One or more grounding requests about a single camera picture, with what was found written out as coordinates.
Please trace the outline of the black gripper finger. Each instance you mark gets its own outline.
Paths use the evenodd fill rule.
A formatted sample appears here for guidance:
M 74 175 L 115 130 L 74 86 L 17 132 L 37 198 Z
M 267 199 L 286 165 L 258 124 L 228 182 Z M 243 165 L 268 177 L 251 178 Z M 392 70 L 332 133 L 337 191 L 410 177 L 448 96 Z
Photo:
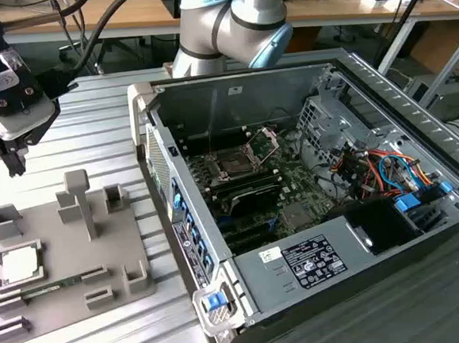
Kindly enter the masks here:
M 56 118 L 57 112 L 44 124 L 28 131 L 24 135 L 20 135 L 11 141 L 2 142 L 3 153 L 1 153 L 1 159 L 5 163 L 11 177 L 21 176 L 25 173 L 25 152 L 29 146 L 36 146 L 41 141 L 41 138 L 46 134 Z

